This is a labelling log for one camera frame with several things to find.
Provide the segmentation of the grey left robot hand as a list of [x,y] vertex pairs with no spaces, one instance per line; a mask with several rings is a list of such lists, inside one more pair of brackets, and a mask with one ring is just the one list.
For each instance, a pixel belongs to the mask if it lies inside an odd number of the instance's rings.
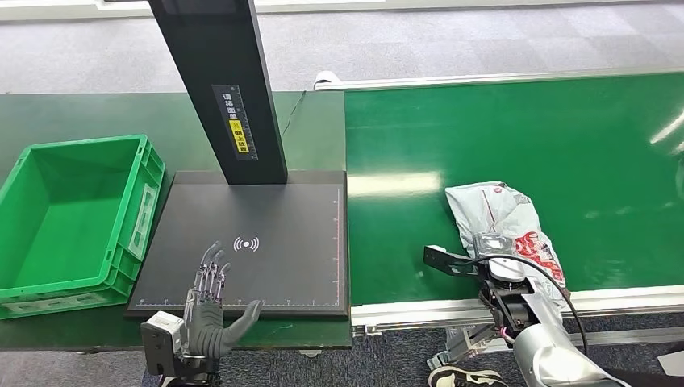
[[263,302],[254,300],[247,304],[236,321],[228,326],[225,324],[221,292],[229,268],[222,244],[214,242],[202,255],[194,283],[186,295],[183,319],[190,355],[211,359],[225,356],[261,315]]

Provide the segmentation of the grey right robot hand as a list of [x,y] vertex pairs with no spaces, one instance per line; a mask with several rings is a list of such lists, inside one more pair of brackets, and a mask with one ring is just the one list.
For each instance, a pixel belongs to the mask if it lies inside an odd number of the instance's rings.
[[509,258],[509,256],[516,256],[512,239],[494,232],[477,233],[473,237],[473,247],[477,258],[485,258],[490,275],[495,280],[511,283],[523,282],[526,277],[523,265]]

